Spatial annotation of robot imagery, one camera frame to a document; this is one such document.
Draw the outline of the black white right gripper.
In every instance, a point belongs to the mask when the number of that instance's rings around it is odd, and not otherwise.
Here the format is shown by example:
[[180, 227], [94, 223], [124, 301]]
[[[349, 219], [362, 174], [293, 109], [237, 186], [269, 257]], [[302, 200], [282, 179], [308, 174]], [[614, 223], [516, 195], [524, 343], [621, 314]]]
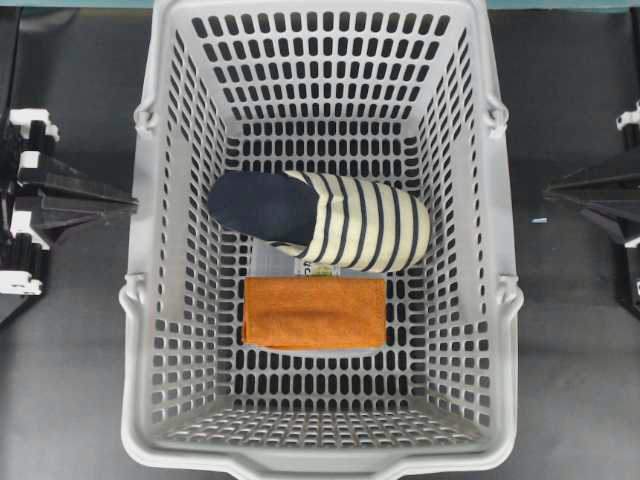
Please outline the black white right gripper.
[[[624, 148], [639, 146], [640, 101], [616, 118]], [[639, 202], [639, 165], [593, 166], [580, 169], [551, 183], [543, 192], [547, 200], [565, 200], [579, 205]], [[603, 229], [611, 242], [614, 292], [617, 302], [639, 317], [639, 224], [596, 210], [580, 211], [590, 223]]]

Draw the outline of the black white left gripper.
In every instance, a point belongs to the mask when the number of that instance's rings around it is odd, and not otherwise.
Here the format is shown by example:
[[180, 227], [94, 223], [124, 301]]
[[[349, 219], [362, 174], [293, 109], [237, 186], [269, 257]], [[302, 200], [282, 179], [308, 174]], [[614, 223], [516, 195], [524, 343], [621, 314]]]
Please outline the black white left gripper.
[[46, 109], [10, 109], [1, 118], [2, 325], [44, 297], [53, 248], [71, 230], [137, 210], [130, 193], [45, 155], [58, 141]]

